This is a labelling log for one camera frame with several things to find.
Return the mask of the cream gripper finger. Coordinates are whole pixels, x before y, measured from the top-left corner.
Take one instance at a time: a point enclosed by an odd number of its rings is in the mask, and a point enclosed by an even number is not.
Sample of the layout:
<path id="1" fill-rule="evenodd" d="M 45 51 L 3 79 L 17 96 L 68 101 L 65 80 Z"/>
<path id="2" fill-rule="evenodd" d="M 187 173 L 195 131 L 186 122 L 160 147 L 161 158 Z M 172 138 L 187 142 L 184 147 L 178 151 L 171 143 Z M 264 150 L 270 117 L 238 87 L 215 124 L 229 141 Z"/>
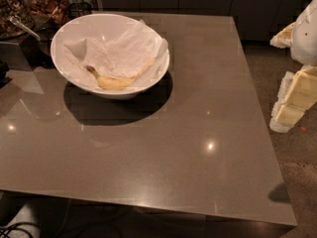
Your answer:
<path id="1" fill-rule="evenodd" d="M 294 23 L 289 24 L 275 36 L 273 36 L 269 44 L 273 47 L 285 49 L 291 46 L 292 31 Z"/>
<path id="2" fill-rule="evenodd" d="M 269 128 L 287 133 L 317 102 L 317 66 L 304 65 L 297 73 L 287 72 L 281 81 Z"/>

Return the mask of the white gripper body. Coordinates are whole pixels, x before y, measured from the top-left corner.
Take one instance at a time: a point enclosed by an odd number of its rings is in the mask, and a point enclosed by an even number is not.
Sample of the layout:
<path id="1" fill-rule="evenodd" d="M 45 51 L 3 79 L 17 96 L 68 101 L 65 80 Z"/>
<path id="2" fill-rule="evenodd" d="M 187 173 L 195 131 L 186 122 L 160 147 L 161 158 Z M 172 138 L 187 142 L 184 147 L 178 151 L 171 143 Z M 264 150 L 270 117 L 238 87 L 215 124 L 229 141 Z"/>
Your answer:
<path id="1" fill-rule="evenodd" d="M 294 60 L 317 65 L 317 0 L 312 0 L 296 19 L 290 50 Z"/>

